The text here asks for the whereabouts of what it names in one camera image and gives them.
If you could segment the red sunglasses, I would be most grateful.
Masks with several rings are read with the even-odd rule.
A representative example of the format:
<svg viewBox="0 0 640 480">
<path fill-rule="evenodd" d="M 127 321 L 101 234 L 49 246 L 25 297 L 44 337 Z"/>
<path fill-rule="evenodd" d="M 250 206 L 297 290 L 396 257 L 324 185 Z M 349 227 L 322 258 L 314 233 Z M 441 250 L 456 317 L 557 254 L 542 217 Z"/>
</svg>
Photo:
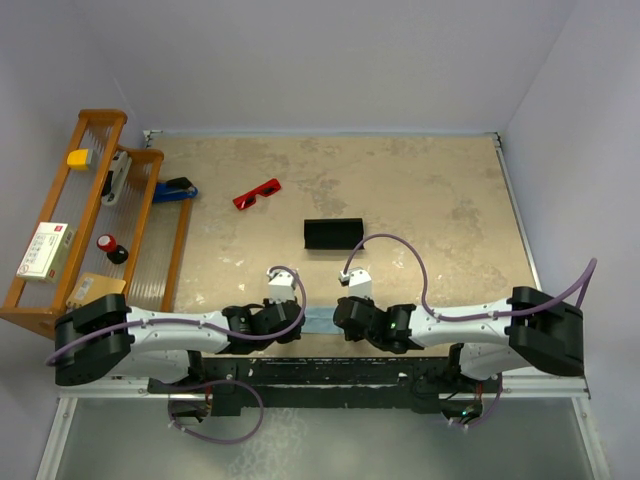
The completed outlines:
<svg viewBox="0 0 640 480">
<path fill-rule="evenodd" d="M 246 210 L 256 203 L 259 197 L 267 198 L 281 190 L 281 184 L 272 178 L 249 192 L 233 199 L 234 206 L 239 210 Z"/>
</svg>

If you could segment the blue cleaning cloth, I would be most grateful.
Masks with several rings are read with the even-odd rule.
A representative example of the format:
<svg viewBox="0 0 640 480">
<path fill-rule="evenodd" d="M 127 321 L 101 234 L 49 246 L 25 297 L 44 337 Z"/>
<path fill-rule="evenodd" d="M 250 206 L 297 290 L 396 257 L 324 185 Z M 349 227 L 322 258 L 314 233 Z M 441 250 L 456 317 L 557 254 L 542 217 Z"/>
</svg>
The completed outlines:
<svg viewBox="0 0 640 480">
<path fill-rule="evenodd" d="M 342 335 L 343 330 L 333 322 L 334 307 L 307 307 L 302 326 L 304 334 Z"/>
</svg>

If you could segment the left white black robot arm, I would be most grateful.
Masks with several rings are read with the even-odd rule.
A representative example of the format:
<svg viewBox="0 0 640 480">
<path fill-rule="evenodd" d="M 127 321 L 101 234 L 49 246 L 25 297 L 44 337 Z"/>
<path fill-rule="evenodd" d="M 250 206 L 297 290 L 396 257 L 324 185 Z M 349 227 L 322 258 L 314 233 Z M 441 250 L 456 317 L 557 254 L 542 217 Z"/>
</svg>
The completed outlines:
<svg viewBox="0 0 640 480">
<path fill-rule="evenodd" d="M 202 387 L 203 354 L 249 355 L 274 342 L 301 338 L 304 297 L 265 300 L 200 314 L 129 306 L 109 294 L 55 322 L 55 350 L 45 364 L 59 386 L 88 384 L 108 376 L 148 377 L 184 392 Z"/>
</svg>

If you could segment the black sunglasses case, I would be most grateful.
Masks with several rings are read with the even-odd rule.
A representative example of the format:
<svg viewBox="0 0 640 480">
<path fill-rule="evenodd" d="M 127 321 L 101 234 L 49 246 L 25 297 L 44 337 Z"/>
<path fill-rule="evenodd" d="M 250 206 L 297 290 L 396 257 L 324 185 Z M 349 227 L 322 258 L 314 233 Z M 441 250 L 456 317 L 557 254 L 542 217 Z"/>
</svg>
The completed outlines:
<svg viewBox="0 0 640 480">
<path fill-rule="evenodd" d="M 364 238 L 362 218 L 305 219 L 304 248 L 307 250 L 352 250 Z"/>
</svg>

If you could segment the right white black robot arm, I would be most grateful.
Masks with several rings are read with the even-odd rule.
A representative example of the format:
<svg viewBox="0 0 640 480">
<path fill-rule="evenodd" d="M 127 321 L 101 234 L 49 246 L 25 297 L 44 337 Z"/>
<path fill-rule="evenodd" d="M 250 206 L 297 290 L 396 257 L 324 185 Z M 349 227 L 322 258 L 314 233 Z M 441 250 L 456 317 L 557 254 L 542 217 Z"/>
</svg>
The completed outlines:
<svg viewBox="0 0 640 480">
<path fill-rule="evenodd" d="M 347 341 L 365 340 L 381 351 L 404 354 L 451 346 L 446 383 L 467 391 L 480 380 L 534 367 L 560 377 L 584 375 L 583 312 L 566 302 L 540 307 L 552 297 L 516 287 L 509 298 L 430 314 L 422 306 L 381 310 L 370 299 L 338 300 L 333 323 Z"/>
</svg>

